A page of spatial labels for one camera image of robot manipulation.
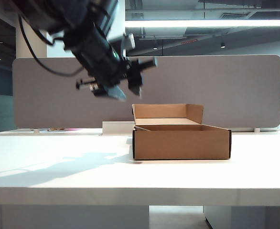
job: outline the ceiling light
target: ceiling light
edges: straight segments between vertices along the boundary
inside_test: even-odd
[[[179,21],[125,21],[127,28],[165,28],[165,27],[195,27],[195,28],[228,28],[228,27],[262,27],[280,26],[280,20],[179,20]]]

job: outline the table leg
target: table leg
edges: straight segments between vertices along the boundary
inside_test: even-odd
[[[0,229],[149,229],[149,206],[1,206]]]

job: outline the cardboard box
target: cardboard box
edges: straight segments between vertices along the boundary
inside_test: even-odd
[[[229,159],[231,130],[202,125],[196,104],[133,104],[136,160]]]

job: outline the white table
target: white table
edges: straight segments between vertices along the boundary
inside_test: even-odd
[[[280,131],[230,160],[134,161],[130,136],[0,133],[0,206],[280,206]]]

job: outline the box lid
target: box lid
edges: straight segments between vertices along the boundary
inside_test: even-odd
[[[136,125],[198,125],[204,106],[197,104],[133,104]]]

